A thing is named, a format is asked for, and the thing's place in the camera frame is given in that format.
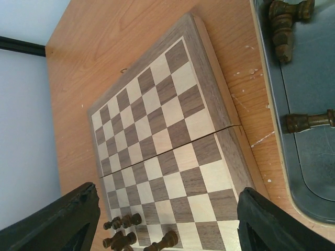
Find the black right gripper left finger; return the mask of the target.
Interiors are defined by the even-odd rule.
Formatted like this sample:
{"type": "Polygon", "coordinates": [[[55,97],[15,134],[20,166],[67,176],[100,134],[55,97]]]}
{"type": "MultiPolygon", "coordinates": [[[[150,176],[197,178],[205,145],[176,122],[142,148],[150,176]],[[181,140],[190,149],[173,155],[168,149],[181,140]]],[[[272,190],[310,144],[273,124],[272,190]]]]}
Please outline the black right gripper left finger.
{"type": "Polygon", "coordinates": [[[1,250],[90,250],[101,215],[96,186],[86,182],[1,230],[1,250]]]}

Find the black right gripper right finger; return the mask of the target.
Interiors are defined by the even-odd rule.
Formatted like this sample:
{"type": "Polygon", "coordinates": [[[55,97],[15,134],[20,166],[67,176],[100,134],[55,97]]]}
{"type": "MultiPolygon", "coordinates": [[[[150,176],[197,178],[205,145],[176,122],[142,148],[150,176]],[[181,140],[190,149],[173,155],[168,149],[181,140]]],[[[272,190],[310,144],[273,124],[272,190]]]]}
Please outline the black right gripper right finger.
{"type": "Polygon", "coordinates": [[[251,187],[239,194],[242,250],[334,250],[334,243],[307,228],[251,187]]]}

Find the dark brown chess pawn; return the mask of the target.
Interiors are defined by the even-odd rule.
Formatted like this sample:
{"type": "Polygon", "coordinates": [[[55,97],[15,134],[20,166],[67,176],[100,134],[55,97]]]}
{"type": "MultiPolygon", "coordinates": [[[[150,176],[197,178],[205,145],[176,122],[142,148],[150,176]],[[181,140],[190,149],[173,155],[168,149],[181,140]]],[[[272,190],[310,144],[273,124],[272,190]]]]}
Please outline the dark brown chess pawn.
{"type": "Polygon", "coordinates": [[[103,224],[103,229],[114,229],[117,230],[122,227],[121,218],[119,216],[113,218],[111,221],[107,221],[103,224]]]}

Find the dark brown chess queen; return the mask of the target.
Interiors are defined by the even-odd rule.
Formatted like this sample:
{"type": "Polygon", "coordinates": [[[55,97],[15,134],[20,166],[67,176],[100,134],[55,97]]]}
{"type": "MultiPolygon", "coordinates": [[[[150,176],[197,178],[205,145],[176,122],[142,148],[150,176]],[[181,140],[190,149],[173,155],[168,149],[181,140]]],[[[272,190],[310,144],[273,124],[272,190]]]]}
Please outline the dark brown chess queen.
{"type": "Polygon", "coordinates": [[[150,246],[145,247],[144,251],[160,251],[165,248],[174,247],[178,243],[178,236],[174,231],[168,231],[157,243],[153,242],[150,246]]]}

